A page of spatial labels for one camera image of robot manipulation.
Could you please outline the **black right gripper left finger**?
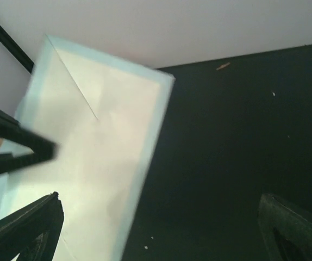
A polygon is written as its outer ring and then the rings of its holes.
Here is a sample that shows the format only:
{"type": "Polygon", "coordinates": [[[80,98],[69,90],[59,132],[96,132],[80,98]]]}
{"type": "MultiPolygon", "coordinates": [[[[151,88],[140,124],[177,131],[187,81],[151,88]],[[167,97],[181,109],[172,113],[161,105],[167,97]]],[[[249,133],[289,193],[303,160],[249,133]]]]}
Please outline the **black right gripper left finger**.
{"type": "Polygon", "coordinates": [[[0,260],[52,260],[63,223],[57,192],[0,219],[0,260]]]}

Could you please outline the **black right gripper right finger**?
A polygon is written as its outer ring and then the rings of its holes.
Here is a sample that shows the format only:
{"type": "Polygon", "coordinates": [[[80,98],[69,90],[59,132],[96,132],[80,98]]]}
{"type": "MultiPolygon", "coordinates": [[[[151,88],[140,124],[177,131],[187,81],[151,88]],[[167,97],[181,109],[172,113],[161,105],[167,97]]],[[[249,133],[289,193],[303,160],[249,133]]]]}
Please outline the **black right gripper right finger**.
{"type": "Polygon", "coordinates": [[[257,218],[270,260],[312,260],[312,213],[262,194],[257,218]]]}

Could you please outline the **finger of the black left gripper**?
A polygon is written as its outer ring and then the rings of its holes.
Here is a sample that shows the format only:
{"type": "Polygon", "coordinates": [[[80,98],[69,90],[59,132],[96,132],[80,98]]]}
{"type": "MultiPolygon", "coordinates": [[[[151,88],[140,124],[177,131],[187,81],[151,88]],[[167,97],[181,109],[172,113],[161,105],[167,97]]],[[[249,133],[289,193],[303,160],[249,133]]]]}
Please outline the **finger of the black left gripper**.
{"type": "Polygon", "coordinates": [[[10,115],[0,110],[0,138],[30,148],[44,160],[53,159],[56,144],[30,130],[23,128],[10,115]]]}
{"type": "Polygon", "coordinates": [[[0,154],[0,175],[53,159],[53,153],[32,153],[14,156],[11,153],[0,154]]]}

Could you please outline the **light blue paper bag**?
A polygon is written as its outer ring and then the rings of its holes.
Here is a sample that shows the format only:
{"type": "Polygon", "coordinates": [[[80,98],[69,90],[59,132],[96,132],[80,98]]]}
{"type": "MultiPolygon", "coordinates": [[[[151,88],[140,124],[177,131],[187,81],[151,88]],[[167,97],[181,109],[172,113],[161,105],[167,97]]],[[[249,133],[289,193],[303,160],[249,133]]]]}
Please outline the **light blue paper bag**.
{"type": "Polygon", "coordinates": [[[0,175],[0,219],[58,193],[54,260],[120,260],[174,76],[47,36],[15,119],[54,159],[0,175]]]}

